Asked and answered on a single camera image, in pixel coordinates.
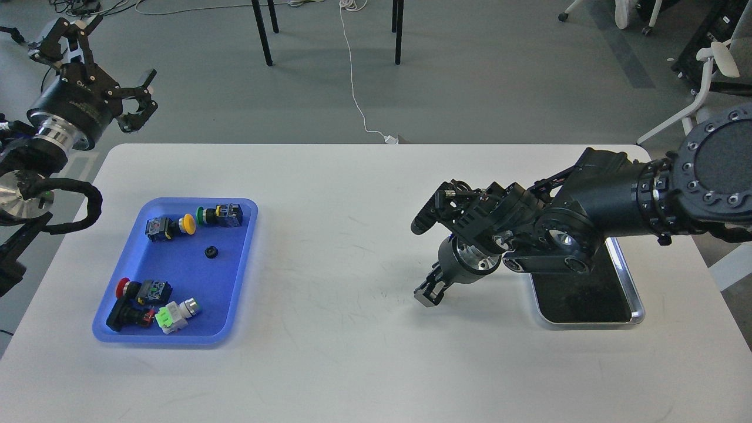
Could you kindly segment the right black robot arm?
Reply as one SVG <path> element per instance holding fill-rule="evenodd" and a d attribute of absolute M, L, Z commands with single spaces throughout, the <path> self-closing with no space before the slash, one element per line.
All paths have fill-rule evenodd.
<path fill-rule="evenodd" d="M 440 304 L 452 284 L 472 284 L 501 264 L 516 273 L 588 275 L 609 237 L 708 233 L 725 243 L 750 241 L 750 104 L 692 129 L 664 158 L 631 161 L 624 152 L 586 148 L 575 165 L 524 188 L 462 180 L 439 185 L 411 223 L 451 234 L 438 262 L 414 290 Z"/>

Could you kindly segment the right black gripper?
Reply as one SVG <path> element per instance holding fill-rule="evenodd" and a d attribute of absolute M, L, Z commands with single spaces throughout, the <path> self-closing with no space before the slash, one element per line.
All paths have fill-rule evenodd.
<path fill-rule="evenodd" d="M 414 289 L 414 298 L 425 307 L 440 305 L 451 284 L 472 284 L 499 268 L 502 256 L 488 255 L 456 236 L 444 239 L 438 249 L 438 264 Z"/>

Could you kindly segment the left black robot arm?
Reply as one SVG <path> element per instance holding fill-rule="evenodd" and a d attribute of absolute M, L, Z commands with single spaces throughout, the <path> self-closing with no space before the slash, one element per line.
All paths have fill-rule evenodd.
<path fill-rule="evenodd" d="M 113 120 L 121 131 L 135 132 L 157 110 L 150 91 L 156 70 L 148 70 L 134 88 L 123 88 L 94 61 L 89 35 L 101 21 L 101 16 L 94 16 L 51 22 L 41 40 L 30 44 L 29 57 L 53 69 L 56 80 L 28 110 L 27 123 L 2 119 L 1 223 L 19 226 L 2 245 L 2 294 L 24 277 L 26 267 L 19 256 L 39 233 L 78 232 L 101 215 L 103 198 L 94 185 L 57 177 L 71 150 L 94 148 Z M 86 216 L 51 224 L 54 190 L 83 194 Z"/>

